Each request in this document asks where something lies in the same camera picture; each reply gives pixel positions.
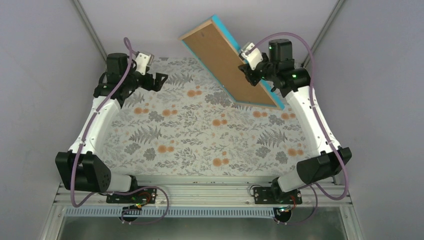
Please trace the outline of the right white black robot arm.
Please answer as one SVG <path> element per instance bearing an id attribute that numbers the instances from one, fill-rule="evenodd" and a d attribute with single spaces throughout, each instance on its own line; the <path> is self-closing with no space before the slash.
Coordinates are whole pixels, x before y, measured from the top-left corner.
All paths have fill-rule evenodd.
<path id="1" fill-rule="evenodd" d="M 342 147 L 331 133 L 323 116 L 311 77 L 305 68 L 295 67 L 292 42 L 275 39 L 268 43 L 269 53 L 261 52 L 249 42 L 239 51 L 245 64 L 238 68 L 256 86 L 261 80 L 272 82 L 272 91 L 280 91 L 292 107 L 307 140 L 311 158 L 296 163 L 293 170 L 275 178 L 271 183 L 271 198 L 278 204 L 289 199 L 301 187 L 333 177 L 346 166 L 352 152 Z"/>

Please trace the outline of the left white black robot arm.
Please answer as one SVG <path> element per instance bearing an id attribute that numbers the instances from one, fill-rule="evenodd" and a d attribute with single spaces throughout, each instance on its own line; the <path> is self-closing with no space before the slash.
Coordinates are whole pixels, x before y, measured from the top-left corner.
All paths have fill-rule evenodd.
<path id="1" fill-rule="evenodd" d="M 168 79 L 164 73 L 149 73 L 154 56 L 137 52 L 131 65 L 125 53 L 111 53 L 106 71 L 94 89 L 90 114 L 68 151 L 59 152 L 55 164 L 67 190 L 106 193 L 119 192 L 131 203 L 139 197 L 139 188 L 130 175 L 113 173 L 100 158 L 100 150 L 113 118 L 132 93 L 143 88 L 158 92 Z"/>

